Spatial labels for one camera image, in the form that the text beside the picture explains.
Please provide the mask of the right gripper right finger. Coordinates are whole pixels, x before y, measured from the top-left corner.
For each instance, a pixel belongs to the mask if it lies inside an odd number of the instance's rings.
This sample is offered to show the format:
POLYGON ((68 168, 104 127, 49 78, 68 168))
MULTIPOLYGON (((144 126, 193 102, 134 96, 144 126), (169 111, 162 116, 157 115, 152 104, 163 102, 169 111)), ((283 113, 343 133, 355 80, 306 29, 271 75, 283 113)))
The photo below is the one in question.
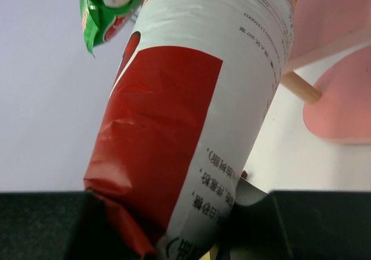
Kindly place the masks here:
POLYGON ((265 193, 240 179, 216 258, 370 259, 370 193, 265 193))

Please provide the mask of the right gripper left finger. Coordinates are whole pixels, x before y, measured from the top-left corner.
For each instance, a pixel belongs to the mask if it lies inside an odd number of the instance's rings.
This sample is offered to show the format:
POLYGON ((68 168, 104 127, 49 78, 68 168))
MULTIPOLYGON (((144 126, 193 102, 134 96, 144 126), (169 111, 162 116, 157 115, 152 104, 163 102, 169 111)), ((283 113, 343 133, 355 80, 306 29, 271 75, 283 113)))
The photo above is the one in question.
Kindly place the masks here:
POLYGON ((1 259, 155 259, 115 200, 92 191, 1 194, 1 259))

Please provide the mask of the red Chuba chips bag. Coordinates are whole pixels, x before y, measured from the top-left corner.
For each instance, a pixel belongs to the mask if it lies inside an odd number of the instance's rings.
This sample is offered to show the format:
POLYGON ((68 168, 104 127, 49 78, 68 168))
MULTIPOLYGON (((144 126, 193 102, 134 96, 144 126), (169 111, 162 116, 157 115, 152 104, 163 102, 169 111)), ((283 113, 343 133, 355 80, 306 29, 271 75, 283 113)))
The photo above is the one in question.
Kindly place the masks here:
POLYGON ((140 259, 199 259, 228 219, 296 0, 144 0, 84 176, 140 259))

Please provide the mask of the green Chuba chips bag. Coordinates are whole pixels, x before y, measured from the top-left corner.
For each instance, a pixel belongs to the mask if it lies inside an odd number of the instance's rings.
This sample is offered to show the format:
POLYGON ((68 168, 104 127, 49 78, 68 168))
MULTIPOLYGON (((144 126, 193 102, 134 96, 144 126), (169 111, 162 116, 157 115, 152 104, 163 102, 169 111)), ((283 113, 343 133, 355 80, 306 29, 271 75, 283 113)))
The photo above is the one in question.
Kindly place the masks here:
POLYGON ((96 46, 110 41, 143 0, 79 0, 83 40, 93 54, 96 46))

